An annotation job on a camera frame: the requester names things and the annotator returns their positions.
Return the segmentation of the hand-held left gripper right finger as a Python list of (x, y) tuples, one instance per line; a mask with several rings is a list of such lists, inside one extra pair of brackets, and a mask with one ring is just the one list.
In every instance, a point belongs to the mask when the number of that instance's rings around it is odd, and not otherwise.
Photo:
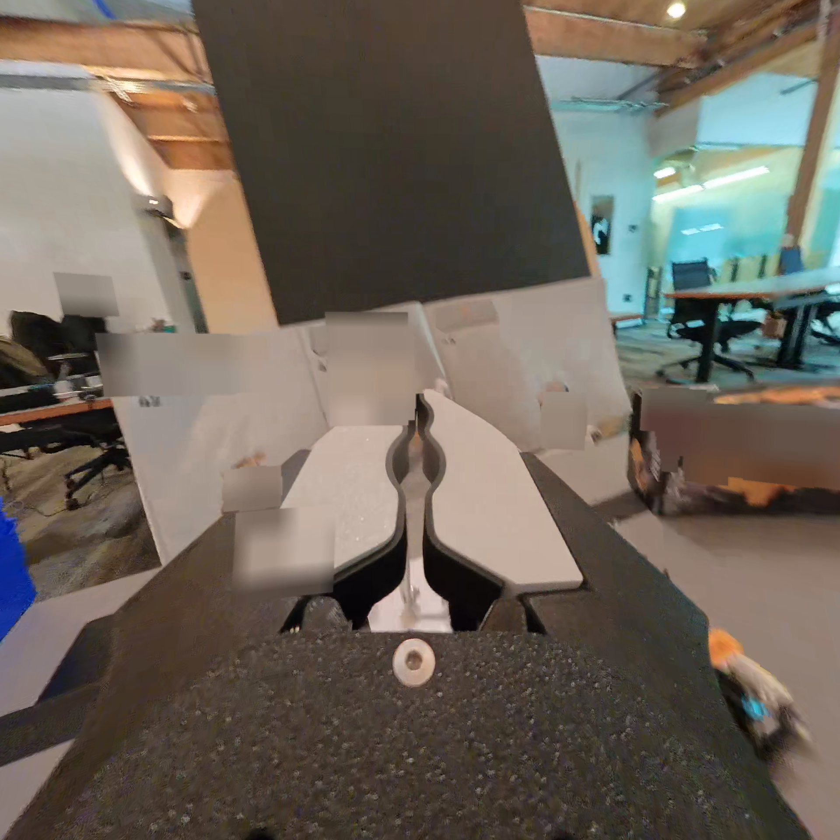
[(583, 573), (519, 448), (437, 391), (425, 390), (422, 405), (430, 443), (442, 457), (430, 515), (443, 549), (506, 594), (580, 589)]

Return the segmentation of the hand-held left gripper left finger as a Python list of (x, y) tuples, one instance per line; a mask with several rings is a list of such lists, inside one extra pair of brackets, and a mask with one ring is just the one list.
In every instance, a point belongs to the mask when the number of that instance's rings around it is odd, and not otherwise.
[(394, 454), (406, 427), (331, 428), (309, 450), (284, 509), (322, 508), (333, 525), (333, 569), (342, 573), (388, 544), (398, 530)]

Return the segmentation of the blue plastic bin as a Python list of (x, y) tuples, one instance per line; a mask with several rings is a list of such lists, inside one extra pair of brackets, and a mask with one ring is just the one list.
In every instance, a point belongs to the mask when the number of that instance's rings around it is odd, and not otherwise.
[(1, 510), (1, 640), (10, 633), (36, 598), (17, 523)]

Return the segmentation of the grey desk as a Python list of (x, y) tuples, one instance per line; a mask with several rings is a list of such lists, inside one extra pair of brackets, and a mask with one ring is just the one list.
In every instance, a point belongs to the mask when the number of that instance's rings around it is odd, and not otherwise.
[[(794, 761), (780, 790), (814, 838), (838, 838), (838, 519), (643, 511), (616, 530), (791, 690), (816, 756)], [(115, 613), (161, 570), (32, 606), (2, 641), (2, 714), (31, 706), (84, 625)]]

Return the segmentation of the wood edged office desk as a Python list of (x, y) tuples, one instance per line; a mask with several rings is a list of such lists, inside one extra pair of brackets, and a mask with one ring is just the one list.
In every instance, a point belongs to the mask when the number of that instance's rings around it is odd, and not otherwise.
[(123, 441), (112, 402), (103, 396), (2, 413), (1, 426), (1, 455), (21, 459)]

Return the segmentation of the white instruction booklet stand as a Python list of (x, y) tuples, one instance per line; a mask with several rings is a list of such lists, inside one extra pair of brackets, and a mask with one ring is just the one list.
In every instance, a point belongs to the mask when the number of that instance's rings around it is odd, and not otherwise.
[[(416, 391), (445, 383), (457, 404), (522, 452), (549, 450), (550, 393), (565, 385), (587, 429), (616, 433), (629, 414), (600, 275), (364, 313), (399, 313)], [(335, 425), (329, 416), (323, 320), (246, 332), (113, 336), (118, 360), (142, 373), (103, 379), (133, 463), (163, 564), (221, 515), (222, 475), (264, 455), (278, 466)]]

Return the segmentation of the yellow car toy box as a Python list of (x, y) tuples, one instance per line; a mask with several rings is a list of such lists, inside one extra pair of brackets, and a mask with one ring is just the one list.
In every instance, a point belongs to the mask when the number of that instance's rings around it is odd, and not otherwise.
[(627, 477), (659, 516), (838, 515), (838, 380), (636, 392)]

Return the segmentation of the black office chair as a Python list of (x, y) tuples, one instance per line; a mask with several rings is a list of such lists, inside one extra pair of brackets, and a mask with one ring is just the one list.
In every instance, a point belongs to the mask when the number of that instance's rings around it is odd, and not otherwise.
[(94, 436), (93, 445), (99, 449), (99, 454), (64, 475), (64, 502), (68, 511), (79, 509), (77, 492), (101, 476), (107, 468), (113, 467), (119, 473), (132, 468), (130, 454), (119, 425), (114, 424), (108, 430)]
[(675, 368), (688, 371), (690, 366), (694, 365), (694, 383), (706, 385), (716, 364), (741, 373), (750, 382), (754, 382), (755, 375), (752, 370), (745, 363), (729, 356), (729, 345), (731, 341), (743, 339), (759, 331), (763, 322), (723, 318), (720, 314), (721, 307), (729, 306), (733, 310), (739, 302), (737, 299), (683, 296), (683, 292), (708, 291), (711, 288), (712, 271), (707, 259), (673, 262), (671, 279), (674, 310), (668, 323), (667, 336), (670, 339), (695, 343), (700, 346), (700, 352), (695, 357), (666, 363), (656, 372), (657, 378), (667, 384), (687, 385), (688, 381), (676, 379), (671, 371)]

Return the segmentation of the group of dark small devices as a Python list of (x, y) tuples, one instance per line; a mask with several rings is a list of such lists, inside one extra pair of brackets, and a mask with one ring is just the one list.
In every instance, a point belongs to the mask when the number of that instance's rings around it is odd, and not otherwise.
[(70, 375), (53, 383), (51, 390), (61, 403), (92, 403), (104, 397), (99, 374)]

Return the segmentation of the phone sign door window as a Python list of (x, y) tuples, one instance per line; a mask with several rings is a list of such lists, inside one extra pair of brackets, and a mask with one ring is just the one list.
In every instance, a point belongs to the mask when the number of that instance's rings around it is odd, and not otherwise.
[(591, 235), (598, 256), (609, 256), (612, 252), (614, 195), (598, 195), (591, 199)]

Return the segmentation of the black brick car chassis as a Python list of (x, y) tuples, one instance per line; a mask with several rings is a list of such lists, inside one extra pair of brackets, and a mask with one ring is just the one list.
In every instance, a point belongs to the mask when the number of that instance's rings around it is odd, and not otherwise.
[(708, 634), (710, 664), (735, 722), (767, 763), (812, 742), (790, 691), (744, 653), (728, 632), (713, 627)]

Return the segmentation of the dark panel with wooden rim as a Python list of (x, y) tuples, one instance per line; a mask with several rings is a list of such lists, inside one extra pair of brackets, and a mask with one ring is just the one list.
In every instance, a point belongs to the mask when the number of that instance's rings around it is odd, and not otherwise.
[(281, 324), (591, 274), (520, 2), (192, 7)]

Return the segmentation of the wooden table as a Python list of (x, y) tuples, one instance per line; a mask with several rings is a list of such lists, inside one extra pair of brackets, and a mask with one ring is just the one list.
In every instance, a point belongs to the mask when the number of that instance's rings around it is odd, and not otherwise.
[[(737, 299), (738, 301), (767, 301), (775, 311), (792, 309), (792, 325), (786, 329), (775, 360), (768, 367), (785, 371), (804, 371), (822, 374), (831, 370), (826, 364), (804, 361), (805, 340), (810, 332), (812, 311), (827, 298), (826, 290), (837, 286), (839, 268), (829, 267), (796, 272), (792, 275), (772, 279), (751, 280), (736, 283), (716, 283), (706, 291), (683, 292), (684, 297), (713, 297)], [(664, 293), (671, 300), (673, 291)]]

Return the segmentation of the brown hanging jacket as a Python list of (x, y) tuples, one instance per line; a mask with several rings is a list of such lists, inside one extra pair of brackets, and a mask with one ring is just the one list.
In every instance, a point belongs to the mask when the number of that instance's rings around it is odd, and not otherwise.
[(54, 378), (29, 350), (1, 336), (1, 390), (51, 384)]

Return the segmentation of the dark hanging jacket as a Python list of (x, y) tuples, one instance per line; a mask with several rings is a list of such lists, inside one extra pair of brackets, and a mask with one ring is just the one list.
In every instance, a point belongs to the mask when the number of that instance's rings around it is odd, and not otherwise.
[(61, 324), (52, 318), (29, 311), (12, 311), (9, 315), (12, 338), (32, 353), (47, 372), (56, 376), (60, 363), (51, 361), (53, 356), (66, 350), (65, 336)]

